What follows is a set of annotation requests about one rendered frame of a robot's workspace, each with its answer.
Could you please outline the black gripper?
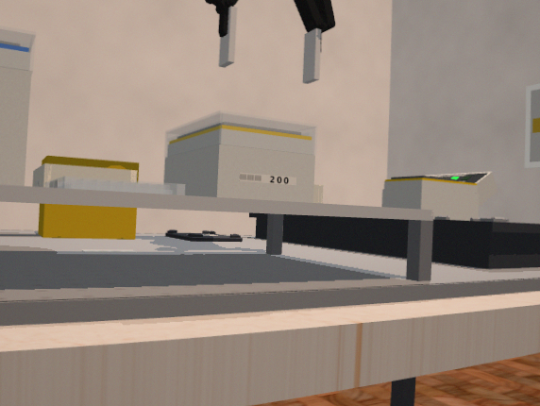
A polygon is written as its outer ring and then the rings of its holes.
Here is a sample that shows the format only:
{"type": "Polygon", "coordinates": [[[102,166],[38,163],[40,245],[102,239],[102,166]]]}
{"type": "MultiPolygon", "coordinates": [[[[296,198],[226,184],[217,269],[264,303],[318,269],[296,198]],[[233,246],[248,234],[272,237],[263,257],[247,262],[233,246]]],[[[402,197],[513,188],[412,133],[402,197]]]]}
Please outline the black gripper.
{"type": "MultiPolygon", "coordinates": [[[[234,5],[238,0],[205,1],[215,5],[219,14],[219,67],[225,68],[235,59],[237,8],[234,5]]],[[[319,80],[322,33],[335,27],[335,19],[331,0],[294,1],[307,31],[304,37],[303,83],[309,84],[319,80]]]]}

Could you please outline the dark grey square pad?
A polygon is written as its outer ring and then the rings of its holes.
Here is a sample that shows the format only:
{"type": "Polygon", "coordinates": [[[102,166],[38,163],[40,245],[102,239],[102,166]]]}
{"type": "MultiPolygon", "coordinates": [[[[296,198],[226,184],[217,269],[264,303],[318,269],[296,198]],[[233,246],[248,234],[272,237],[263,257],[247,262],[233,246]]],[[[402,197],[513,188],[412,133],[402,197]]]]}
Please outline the dark grey square pad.
{"type": "Polygon", "coordinates": [[[239,234],[220,235],[215,231],[203,230],[202,233],[177,233],[177,230],[167,230],[165,236],[196,242],[242,242],[243,238],[239,234]]]}

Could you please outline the grey perforated base plate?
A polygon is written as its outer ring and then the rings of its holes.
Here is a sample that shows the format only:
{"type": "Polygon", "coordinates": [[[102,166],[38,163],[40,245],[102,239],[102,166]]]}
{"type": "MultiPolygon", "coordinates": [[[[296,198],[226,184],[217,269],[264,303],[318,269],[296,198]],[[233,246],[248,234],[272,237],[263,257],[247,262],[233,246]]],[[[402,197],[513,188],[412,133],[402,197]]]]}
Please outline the grey perforated base plate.
{"type": "Polygon", "coordinates": [[[540,291],[540,267],[484,269],[266,240],[43,238],[0,229],[0,326],[342,307],[540,291]],[[84,252],[133,250],[136,252],[84,252]]]}

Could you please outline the yellow tip rack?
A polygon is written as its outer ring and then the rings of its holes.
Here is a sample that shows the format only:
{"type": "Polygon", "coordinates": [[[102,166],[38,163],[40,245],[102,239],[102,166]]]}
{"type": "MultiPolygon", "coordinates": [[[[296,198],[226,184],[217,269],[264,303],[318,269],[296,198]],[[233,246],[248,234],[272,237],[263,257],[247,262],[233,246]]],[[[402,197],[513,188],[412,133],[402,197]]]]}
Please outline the yellow tip rack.
{"type": "Polygon", "coordinates": [[[477,183],[429,176],[400,178],[384,181],[382,207],[433,210],[433,219],[439,215],[447,215],[450,220],[478,218],[477,183]]]}

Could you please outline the white flat shelf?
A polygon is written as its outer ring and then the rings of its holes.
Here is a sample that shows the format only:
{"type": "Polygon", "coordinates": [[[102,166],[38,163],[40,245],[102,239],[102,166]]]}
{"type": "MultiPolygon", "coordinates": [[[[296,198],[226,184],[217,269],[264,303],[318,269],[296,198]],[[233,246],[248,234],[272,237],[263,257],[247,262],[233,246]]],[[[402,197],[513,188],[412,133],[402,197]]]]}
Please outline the white flat shelf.
{"type": "Polygon", "coordinates": [[[433,210],[0,185],[0,202],[268,213],[266,254],[282,255],[283,214],[409,220],[406,279],[431,279],[433,210]]]}

